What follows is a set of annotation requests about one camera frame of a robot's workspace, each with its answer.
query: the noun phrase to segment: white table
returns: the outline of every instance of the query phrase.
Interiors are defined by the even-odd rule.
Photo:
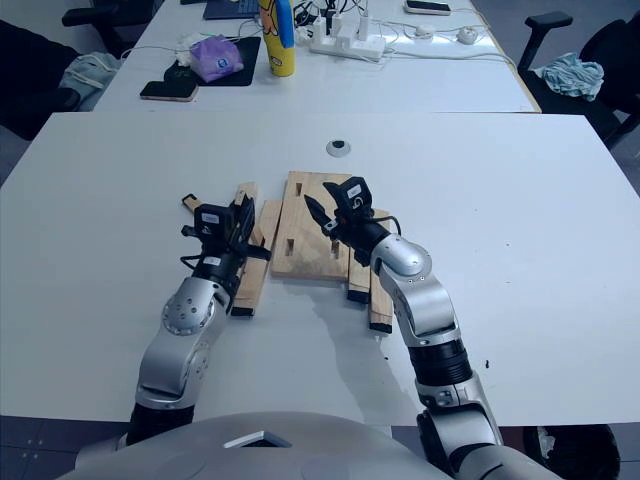
[[[473,12],[453,12],[449,17],[409,15],[401,0],[370,0],[373,18],[432,24],[439,30],[482,24]],[[452,0],[453,9],[473,8],[468,0]],[[138,46],[175,48],[177,38],[193,32],[237,35],[240,20],[202,20],[204,4],[180,5],[165,0],[138,42]],[[357,21],[356,10],[350,15]],[[472,46],[455,41],[456,32],[439,34],[433,41],[401,37],[397,50],[425,55],[464,56],[497,52],[490,34]],[[248,24],[243,35],[256,30]],[[396,38],[382,28],[388,42]],[[271,74],[264,42],[261,42],[253,83],[249,87],[201,88],[188,104],[141,100],[139,93],[150,80],[162,80],[174,61],[170,51],[134,50],[104,93],[95,111],[221,111],[401,113],[415,112],[533,112],[539,111],[514,70],[501,59],[420,60],[394,58],[385,65],[329,57],[296,49],[296,72],[289,78]]]
[[[334,138],[352,152],[330,157]],[[255,180],[276,199],[292,169],[365,176],[430,250],[500,425],[640,420],[640,200],[586,120],[517,114],[55,115],[0,191],[0,413],[127,420],[199,251],[180,198]],[[413,425],[413,378],[397,325],[369,331],[343,286],[269,278],[214,346],[196,417]]]

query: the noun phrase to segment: wooden plank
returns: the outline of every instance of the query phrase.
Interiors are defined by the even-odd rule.
[[[233,201],[236,205],[242,204],[242,200],[245,195],[249,198],[253,198],[253,202],[255,204],[256,212],[258,211],[258,185],[256,182],[247,182],[241,183],[238,185],[238,189],[236,190],[236,197]],[[262,234],[262,230],[260,229],[259,222],[256,221],[253,230],[251,231],[251,243],[253,245],[262,246],[264,242],[264,235]]]
[[[269,250],[273,249],[281,208],[282,201],[267,200],[264,202],[262,213],[258,220],[258,225],[264,235],[264,244],[262,246]],[[269,262],[266,260],[260,258],[247,259],[240,287],[231,309],[231,315],[253,316],[255,314],[268,268]]]
[[[198,197],[196,197],[193,193],[190,193],[189,195],[187,195],[182,199],[182,204],[185,207],[187,207],[189,211],[191,211],[191,213],[193,213],[195,209],[200,206],[201,203],[202,202],[198,200]]]
[[[331,242],[322,234],[309,214],[304,196],[314,197],[325,208],[327,215],[333,216],[335,202],[322,183],[343,183],[350,176],[289,172],[279,233],[271,259],[271,272],[274,275],[342,281],[347,279],[349,249],[339,242]]]
[[[386,217],[389,212],[376,210],[375,217]],[[385,228],[389,228],[389,221],[381,222]],[[370,269],[371,278],[371,303],[369,304],[369,328],[379,332],[391,333],[393,320],[393,304],[389,294],[380,285],[380,279]]]
[[[369,267],[363,267],[354,258],[354,250],[349,249],[349,282],[347,285],[347,300],[358,303],[369,303],[369,288],[371,286],[371,272]]]

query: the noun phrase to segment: white charger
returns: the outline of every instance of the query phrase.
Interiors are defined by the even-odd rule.
[[[464,45],[473,45],[478,39],[478,31],[473,27],[462,27],[456,38]]]

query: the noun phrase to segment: office chair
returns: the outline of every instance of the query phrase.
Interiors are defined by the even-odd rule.
[[[554,93],[529,70],[545,35],[572,22],[573,18],[563,12],[528,17],[524,23],[531,27],[531,37],[518,64],[518,73],[542,113],[584,115],[611,149],[640,124],[640,11],[629,22],[616,20],[605,26],[582,49],[582,61],[597,62],[604,70],[604,83],[593,102]],[[614,114],[616,110],[628,117],[621,122]]]
[[[24,28],[0,20],[0,125],[33,140],[53,112],[76,109],[80,95],[58,88],[79,55]]]
[[[102,38],[107,51],[116,58],[133,47],[125,41],[116,27],[143,25],[153,18],[155,0],[93,0],[91,8],[74,8],[62,17],[65,27],[92,25]]]

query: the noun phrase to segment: black phone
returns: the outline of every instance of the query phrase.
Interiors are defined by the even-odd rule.
[[[169,82],[149,82],[140,92],[144,100],[167,100],[171,102],[190,102],[198,91],[198,84],[190,78],[181,78]]]
[[[405,0],[404,10],[407,13],[422,15],[451,15],[451,8],[446,3],[423,2],[420,0]]]

